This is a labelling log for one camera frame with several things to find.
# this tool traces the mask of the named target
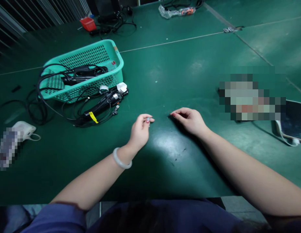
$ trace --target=red container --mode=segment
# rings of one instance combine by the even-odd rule
[[[96,25],[93,19],[86,17],[81,19],[80,22],[87,31],[96,30]]]

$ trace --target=plastic bag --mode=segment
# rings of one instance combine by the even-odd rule
[[[162,17],[169,19],[173,16],[184,16],[184,15],[191,15],[196,12],[196,8],[194,7],[186,7],[186,8],[181,8],[179,10],[165,10],[162,5],[159,6],[159,12]]]

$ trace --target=teal plastic basket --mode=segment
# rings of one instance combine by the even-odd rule
[[[112,40],[101,40],[94,44],[82,47],[80,49],[65,53],[58,57],[52,58],[44,66],[52,63],[63,64],[69,68],[74,68],[81,65],[94,64],[98,66],[106,66],[108,72],[82,83],[67,86],[64,85],[61,77],[63,75],[56,75],[45,79],[41,82],[40,88],[53,87],[62,90],[43,90],[41,92],[44,99],[56,99],[62,102],[78,97],[88,87],[100,87],[101,85],[108,86],[108,88],[115,87],[118,83],[123,82],[122,68],[124,65],[123,59]],[[44,74],[58,73],[66,70],[63,66],[54,65],[47,67]],[[80,99],[86,98],[86,96],[95,95],[98,91],[95,88],[87,90]],[[69,101],[68,103],[74,103],[76,99]]]

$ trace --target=yellow tag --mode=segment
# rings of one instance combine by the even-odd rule
[[[95,118],[93,112],[89,112],[90,117],[92,118],[92,120],[94,120],[95,123],[98,123],[98,120]]]

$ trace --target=bracelet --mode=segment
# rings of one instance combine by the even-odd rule
[[[113,155],[114,155],[114,160],[116,161],[116,163],[119,165],[119,167],[123,168],[123,169],[129,169],[132,166],[132,161],[130,162],[129,165],[125,165],[123,162],[120,161],[120,159],[117,156],[117,150],[119,149],[119,147],[115,148],[113,151]]]

